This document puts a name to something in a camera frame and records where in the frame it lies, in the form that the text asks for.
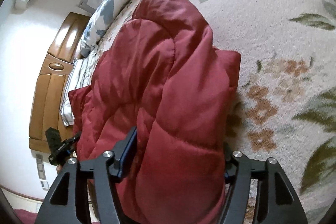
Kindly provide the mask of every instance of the wall outlet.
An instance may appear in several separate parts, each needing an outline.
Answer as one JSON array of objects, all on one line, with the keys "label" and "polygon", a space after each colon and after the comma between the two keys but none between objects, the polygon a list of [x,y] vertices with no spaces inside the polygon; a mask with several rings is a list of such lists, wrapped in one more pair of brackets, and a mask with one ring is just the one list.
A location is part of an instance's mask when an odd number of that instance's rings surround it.
[{"label": "wall outlet", "polygon": [[40,180],[43,190],[49,190],[49,184],[46,180]]}]

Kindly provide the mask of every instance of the green leaf pattern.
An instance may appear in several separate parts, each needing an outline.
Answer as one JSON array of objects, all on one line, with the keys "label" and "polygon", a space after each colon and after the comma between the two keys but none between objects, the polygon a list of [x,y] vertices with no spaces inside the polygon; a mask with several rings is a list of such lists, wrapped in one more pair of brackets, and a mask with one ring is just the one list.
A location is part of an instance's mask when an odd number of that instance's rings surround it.
[{"label": "green leaf pattern", "polygon": [[313,190],[315,186],[332,183],[336,175],[336,137],[327,140],[316,149],[303,173],[300,193]]},{"label": "green leaf pattern", "polygon": [[335,30],[336,26],[336,5],[322,0],[323,6],[332,19],[318,14],[301,14],[299,17],[292,18],[290,21],[301,23],[302,25],[315,27],[326,31]]},{"label": "green leaf pattern", "polygon": [[326,132],[336,132],[336,87],[312,97],[303,109],[292,119],[317,123]]}]

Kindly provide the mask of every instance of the bed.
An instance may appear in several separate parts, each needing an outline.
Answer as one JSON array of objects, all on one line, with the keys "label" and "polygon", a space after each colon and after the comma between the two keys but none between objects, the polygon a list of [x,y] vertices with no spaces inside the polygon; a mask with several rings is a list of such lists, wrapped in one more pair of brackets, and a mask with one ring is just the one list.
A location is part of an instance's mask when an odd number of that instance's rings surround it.
[{"label": "bed", "polygon": [[[335,0],[190,1],[212,27],[213,44],[242,55],[225,140],[250,158],[278,159],[299,194],[309,222],[317,223],[336,196]],[[104,0],[90,18],[79,42],[80,53],[90,64],[85,67],[87,79],[139,2]],[[60,96],[70,68],[64,66],[63,76],[48,72],[54,79],[62,79],[55,87]],[[39,78],[51,76],[42,74]],[[46,81],[38,80],[38,89],[41,91],[36,93],[47,94]],[[39,132],[39,138],[48,120],[42,122],[38,106],[58,111],[59,104],[58,99],[55,103],[34,100],[31,117],[39,122],[35,122],[38,130],[32,131]],[[58,126],[59,116],[57,123],[56,114],[53,117],[53,124]],[[62,125],[59,128],[63,138],[71,134]],[[252,222],[255,197],[253,182],[245,223]]]},{"label": "bed", "polygon": [[37,78],[29,125],[29,148],[50,153],[45,137],[49,127],[60,131],[62,140],[72,136],[59,114],[63,90],[73,69],[73,61],[81,58],[80,37],[88,16],[69,13],[50,45]]}]

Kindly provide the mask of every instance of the red rug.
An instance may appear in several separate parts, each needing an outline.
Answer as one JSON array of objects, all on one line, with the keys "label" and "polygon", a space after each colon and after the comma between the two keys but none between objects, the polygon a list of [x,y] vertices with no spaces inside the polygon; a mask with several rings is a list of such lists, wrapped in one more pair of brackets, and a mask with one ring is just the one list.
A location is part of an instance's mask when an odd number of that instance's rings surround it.
[{"label": "red rug", "polygon": [[34,224],[35,223],[35,219],[37,214],[36,213],[32,213],[32,212],[28,212],[26,210],[14,210],[17,217],[22,221],[23,224]]}]

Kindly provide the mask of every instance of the wooden headboard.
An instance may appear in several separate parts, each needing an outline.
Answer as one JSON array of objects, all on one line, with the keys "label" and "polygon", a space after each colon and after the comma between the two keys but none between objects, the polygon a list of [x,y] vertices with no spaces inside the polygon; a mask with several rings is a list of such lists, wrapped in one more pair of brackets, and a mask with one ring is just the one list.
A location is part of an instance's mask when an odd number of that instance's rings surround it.
[{"label": "wooden headboard", "polygon": [[45,131],[59,130],[62,140],[70,138],[72,126],[65,127],[59,114],[63,90],[75,58],[81,58],[80,37],[90,17],[69,13],[43,61],[37,78],[29,124],[29,148],[50,153]]}]

